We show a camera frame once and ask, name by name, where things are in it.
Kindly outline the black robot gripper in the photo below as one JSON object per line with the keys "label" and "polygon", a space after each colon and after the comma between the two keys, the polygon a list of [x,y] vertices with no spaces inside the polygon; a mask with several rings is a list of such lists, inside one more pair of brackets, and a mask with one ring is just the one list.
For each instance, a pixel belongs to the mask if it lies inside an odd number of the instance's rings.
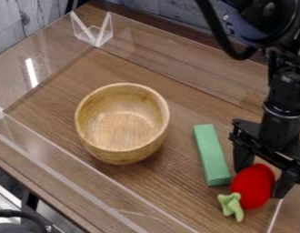
{"label": "black robot gripper", "polygon": [[275,51],[268,61],[269,92],[260,123],[236,118],[229,139],[239,173],[255,157],[280,169],[272,197],[284,198],[300,184],[300,65]]}

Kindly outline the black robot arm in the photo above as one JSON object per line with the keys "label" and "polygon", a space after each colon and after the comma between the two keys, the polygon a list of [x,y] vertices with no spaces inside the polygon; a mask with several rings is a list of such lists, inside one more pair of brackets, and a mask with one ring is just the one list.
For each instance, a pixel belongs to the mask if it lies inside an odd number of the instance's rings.
{"label": "black robot arm", "polygon": [[300,184],[300,0],[224,1],[236,35],[268,56],[263,121],[233,120],[235,170],[264,159],[281,170],[271,197],[284,198]]}

